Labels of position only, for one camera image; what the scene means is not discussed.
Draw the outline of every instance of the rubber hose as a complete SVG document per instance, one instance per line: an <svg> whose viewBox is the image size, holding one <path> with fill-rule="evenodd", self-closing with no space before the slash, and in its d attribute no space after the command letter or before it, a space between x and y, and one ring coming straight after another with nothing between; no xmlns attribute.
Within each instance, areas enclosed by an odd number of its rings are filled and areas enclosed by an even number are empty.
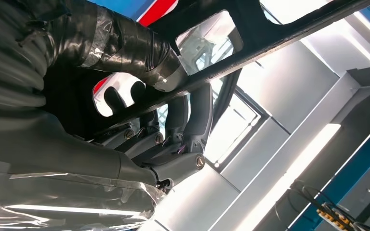
<svg viewBox="0 0 370 231"><path fill-rule="evenodd" d="M0 161L155 185L150 170L123 153L70 136L53 115L37 108L45 104L42 78L54 61L49 55L54 49L44 36L20 47L31 20L19 1L0 0Z"/></svg>

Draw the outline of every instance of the white wall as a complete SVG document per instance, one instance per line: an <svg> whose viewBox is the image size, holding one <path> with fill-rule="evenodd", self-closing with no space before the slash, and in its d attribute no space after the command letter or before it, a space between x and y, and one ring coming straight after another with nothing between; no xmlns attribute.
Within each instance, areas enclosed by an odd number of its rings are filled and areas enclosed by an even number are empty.
<svg viewBox="0 0 370 231"><path fill-rule="evenodd" d="M155 219L172 231L205 231L237 197L222 176L206 165L157 207Z"/></svg>
<svg viewBox="0 0 370 231"><path fill-rule="evenodd" d="M282 24L287 24L332 0L261 0ZM339 76L346 70L370 67L370 30L359 16L342 19L302 39Z"/></svg>
<svg viewBox="0 0 370 231"><path fill-rule="evenodd" d="M265 90L260 94L254 91L249 94L292 132L339 79L300 42L259 61L263 63L265 73L258 77L246 68L251 74L246 77L260 79L251 82L250 86ZM320 122L315 123L309 130L316 134L320 127ZM246 187L289 137L277 123L268 119L222 175L205 166L175 188L175 193L160 206L156 219L172 231L233 230L254 206L250 196L252 190L257 202L288 168L297 152L304 148L312 133L302 135L309 137L297 143L291 152L291 147L284 150L280 156L287 159L283 159L285 163L278 163L275 174L272 171L261 174L254 184ZM234 210L238 206L229 207L233 202L240 205L241 210Z"/></svg>
<svg viewBox="0 0 370 231"><path fill-rule="evenodd" d="M358 83L351 76L346 75L341 78L281 148L269 158L269 161L260 169L257 176L249 182L248 186L240 193L222 217L217 220L211 230L253 230L261 219L258 216L264 217L269 209L273 207L275 200L270 201L267 206L260 205L259 211L255 208L282 178L307 144L332 121L352 98L358 87ZM284 191L276 193L281 196Z"/></svg>
<svg viewBox="0 0 370 231"><path fill-rule="evenodd" d="M245 67L238 85L290 133L338 80L301 42L291 44Z"/></svg>

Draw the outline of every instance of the plastic wrap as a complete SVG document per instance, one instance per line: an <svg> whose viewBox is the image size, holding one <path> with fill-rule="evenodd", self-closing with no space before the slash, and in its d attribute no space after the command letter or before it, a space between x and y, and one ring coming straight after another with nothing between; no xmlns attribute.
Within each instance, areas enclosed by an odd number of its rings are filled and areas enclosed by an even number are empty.
<svg viewBox="0 0 370 231"><path fill-rule="evenodd" d="M0 161L154 185L151 170L70 136L39 109L46 103L41 91L47 68L56 62L79 66L87 59L100 9L108 11L85 0L0 0ZM117 24L110 32L117 33ZM119 51L119 44L109 40L105 47Z"/></svg>
<svg viewBox="0 0 370 231"><path fill-rule="evenodd" d="M121 14L86 0L20 1L42 22L44 36L52 40L51 64L61 60L101 71L126 72L160 91L171 91L186 80L170 44Z"/></svg>
<svg viewBox="0 0 370 231"><path fill-rule="evenodd" d="M140 182L0 172L0 230L129 230L147 222L164 197Z"/></svg>

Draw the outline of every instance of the black tape wrap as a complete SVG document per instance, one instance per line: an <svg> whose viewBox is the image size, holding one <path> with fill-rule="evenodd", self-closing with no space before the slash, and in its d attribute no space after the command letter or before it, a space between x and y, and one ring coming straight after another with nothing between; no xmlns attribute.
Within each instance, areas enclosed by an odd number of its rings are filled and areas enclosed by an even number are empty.
<svg viewBox="0 0 370 231"><path fill-rule="evenodd" d="M49 64L61 60L107 72L126 72L160 90L186 80L168 42L139 23L85 0L23 0L37 21L47 22Z"/></svg>
<svg viewBox="0 0 370 231"><path fill-rule="evenodd" d="M46 103L41 91L50 65L79 66L90 60L98 10L84 0L0 0L0 161L25 166L18 172L69 172L155 185L150 170L123 153L72 137L53 115L39 109ZM115 54L106 58L123 49L111 40L118 37L113 33L118 21L111 25L107 53L91 68L111 69L114 63L117 71L129 65L118 66Z"/></svg>

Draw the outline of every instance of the wiring harness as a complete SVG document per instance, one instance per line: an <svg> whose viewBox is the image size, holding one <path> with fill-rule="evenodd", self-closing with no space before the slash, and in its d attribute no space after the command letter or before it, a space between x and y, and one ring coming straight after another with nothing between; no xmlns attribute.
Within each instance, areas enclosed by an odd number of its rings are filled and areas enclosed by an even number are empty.
<svg viewBox="0 0 370 231"><path fill-rule="evenodd" d="M305 185L305 183L301 180L296 180L287 192L287 199L290 206L295 212L300 214L300 211L295 208L291 202L291 193L296 193L315 206L317 208L318 215L337 230L370 231L369 226L361 222L357 222L354 217L335 204L327 195L314 187ZM276 216L280 222L284 223L277 211L277 205L278 202L276 202L274 205ZM315 223L315 221L309 217L303 215L303 218Z"/></svg>

